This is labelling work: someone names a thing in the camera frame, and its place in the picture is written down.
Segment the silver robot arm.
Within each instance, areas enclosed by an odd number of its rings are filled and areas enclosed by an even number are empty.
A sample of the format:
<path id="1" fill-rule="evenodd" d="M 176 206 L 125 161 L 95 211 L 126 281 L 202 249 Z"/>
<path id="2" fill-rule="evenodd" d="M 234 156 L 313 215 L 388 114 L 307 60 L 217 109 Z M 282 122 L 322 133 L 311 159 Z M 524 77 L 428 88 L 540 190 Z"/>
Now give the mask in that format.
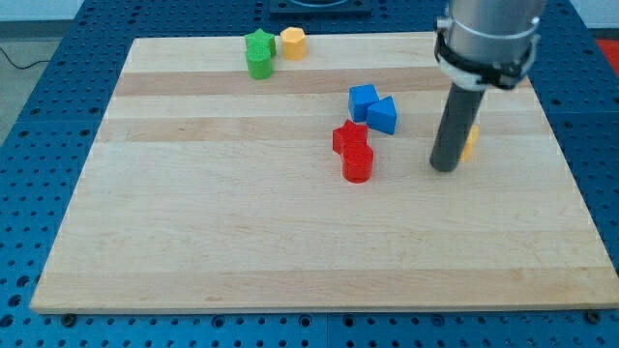
<path id="1" fill-rule="evenodd" d="M 546 0 L 451 0 L 434 21 L 434 56 L 459 88 L 514 89 L 537 55 Z"/>

